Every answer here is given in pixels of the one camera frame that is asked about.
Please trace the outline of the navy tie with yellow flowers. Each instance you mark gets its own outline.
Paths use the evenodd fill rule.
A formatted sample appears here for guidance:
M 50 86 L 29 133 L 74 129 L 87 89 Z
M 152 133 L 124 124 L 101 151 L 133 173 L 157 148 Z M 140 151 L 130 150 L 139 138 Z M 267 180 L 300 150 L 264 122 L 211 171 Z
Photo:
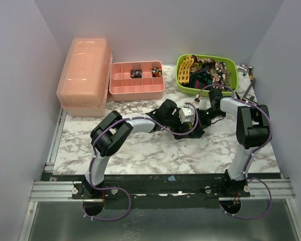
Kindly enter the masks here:
M 186 127 L 186 131 L 190 131 L 194 127 L 194 125 L 191 122 L 185 122 L 184 125 Z M 197 124 L 195 129 L 191 133 L 185 135 L 185 138 L 199 139 L 204 135 L 204 133 L 205 131 L 201 124 Z

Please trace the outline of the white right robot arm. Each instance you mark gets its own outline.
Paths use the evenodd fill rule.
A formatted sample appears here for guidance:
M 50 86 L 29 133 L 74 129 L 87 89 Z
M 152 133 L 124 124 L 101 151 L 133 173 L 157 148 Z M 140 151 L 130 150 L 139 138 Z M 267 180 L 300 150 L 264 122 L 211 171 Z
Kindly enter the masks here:
M 238 148 L 221 181 L 221 192 L 231 197 L 247 185 L 247 172 L 255 154 L 272 138 L 268 108 L 223 96 L 219 88 L 211 89 L 208 96 L 211 107 L 198 112 L 200 129 L 212 125 L 211 120 L 216 117 L 225 117 L 226 114 L 236 117 Z

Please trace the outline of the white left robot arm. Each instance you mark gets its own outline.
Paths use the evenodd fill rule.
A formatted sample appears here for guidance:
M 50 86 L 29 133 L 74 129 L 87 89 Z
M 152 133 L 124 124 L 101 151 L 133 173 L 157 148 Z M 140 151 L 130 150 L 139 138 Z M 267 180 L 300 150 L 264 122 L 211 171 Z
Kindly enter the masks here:
M 131 134 L 166 131 L 177 138 L 191 136 L 198 124 L 199 113 L 191 103 L 185 107 L 167 99 L 161 106 L 141 116 L 123 117 L 119 112 L 108 114 L 90 134 L 93 157 L 85 179 L 84 193 L 96 198 L 104 190 L 100 184 L 104 181 L 108 161 L 124 144 Z

